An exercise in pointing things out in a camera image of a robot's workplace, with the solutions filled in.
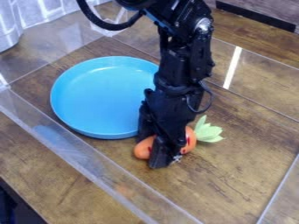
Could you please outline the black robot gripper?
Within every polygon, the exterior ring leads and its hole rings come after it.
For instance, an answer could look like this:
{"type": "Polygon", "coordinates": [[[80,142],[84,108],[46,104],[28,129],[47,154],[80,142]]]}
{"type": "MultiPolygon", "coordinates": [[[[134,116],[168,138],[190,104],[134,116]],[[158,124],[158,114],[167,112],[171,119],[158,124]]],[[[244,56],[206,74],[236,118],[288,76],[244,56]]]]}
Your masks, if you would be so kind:
{"type": "Polygon", "coordinates": [[[154,89],[144,91],[138,119],[138,137],[156,134],[148,160],[152,169],[166,168],[182,158],[184,127],[211,106],[200,108],[203,93],[211,92],[203,80],[211,76],[214,66],[210,55],[196,56],[192,63],[184,51],[163,50],[154,89]]]}

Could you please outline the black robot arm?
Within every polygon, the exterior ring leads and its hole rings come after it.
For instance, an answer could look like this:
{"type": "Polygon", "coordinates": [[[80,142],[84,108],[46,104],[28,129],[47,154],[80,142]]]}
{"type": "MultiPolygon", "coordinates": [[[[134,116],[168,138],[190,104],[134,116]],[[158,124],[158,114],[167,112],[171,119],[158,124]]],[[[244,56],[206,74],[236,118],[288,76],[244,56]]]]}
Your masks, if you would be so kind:
{"type": "Polygon", "coordinates": [[[186,126],[204,112],[202,97],[210,92],[214,32],[211,8],[203,0],[116,0],[140,11],[158,26],[160,66],[154,89],[144,91],[139,109],[138,139],[155,136],[148,166],[164,168],[183,157],[186,126]]]}

